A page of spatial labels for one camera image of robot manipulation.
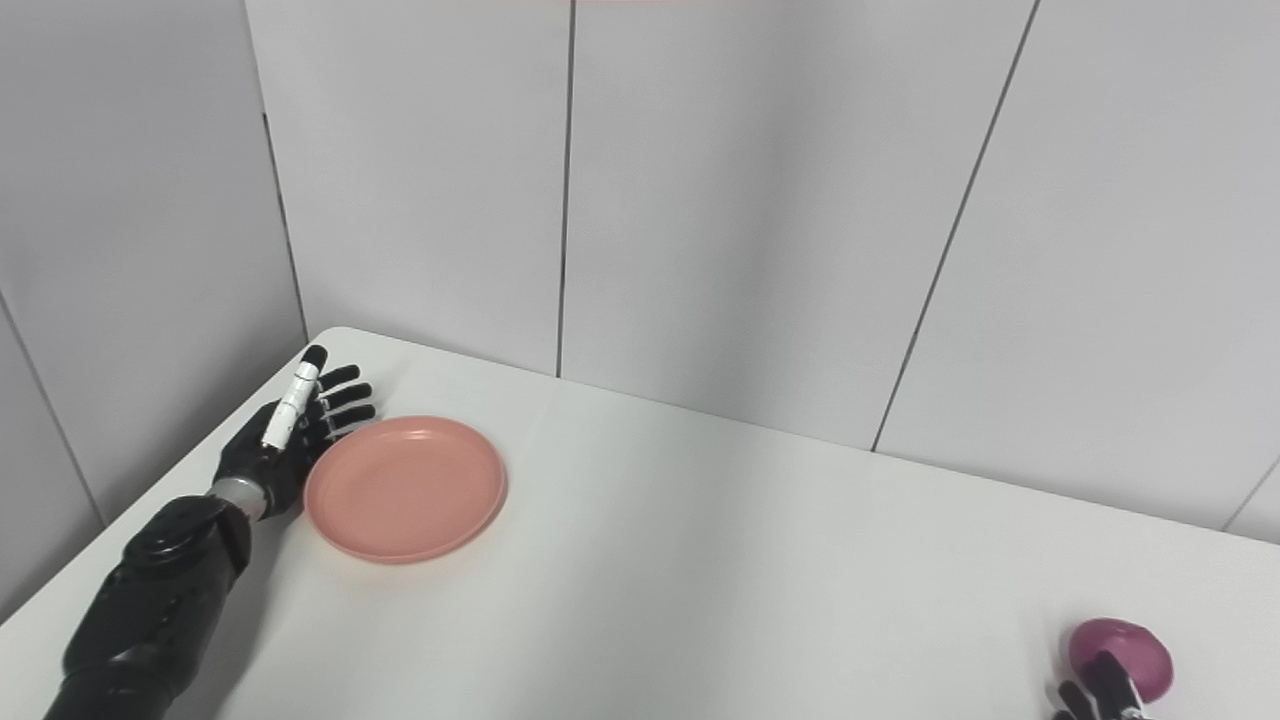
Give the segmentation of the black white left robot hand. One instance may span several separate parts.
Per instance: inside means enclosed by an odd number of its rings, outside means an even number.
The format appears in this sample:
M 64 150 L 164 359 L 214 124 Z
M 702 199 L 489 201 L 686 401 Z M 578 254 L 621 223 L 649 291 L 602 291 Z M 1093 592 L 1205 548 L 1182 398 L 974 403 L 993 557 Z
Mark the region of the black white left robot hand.
M 361 368 L 328 370 L 328 357 L 321 345 L 308 346 L 282 396 L 262 405 L 221 451 L 209 493 L 251 521 L 292 507 L 319 459 L 376 416 Z

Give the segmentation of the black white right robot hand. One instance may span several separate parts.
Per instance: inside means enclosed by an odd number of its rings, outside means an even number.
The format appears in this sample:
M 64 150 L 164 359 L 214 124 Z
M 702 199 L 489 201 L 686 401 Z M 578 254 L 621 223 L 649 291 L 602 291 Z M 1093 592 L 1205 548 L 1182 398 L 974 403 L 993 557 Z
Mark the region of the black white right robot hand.
M 1062 682 L 1061 708 L 1052 719 L 1151 719 L 1128 670 L 1110 651 L 1101 651 L 1079 673 L 1079 682 Z

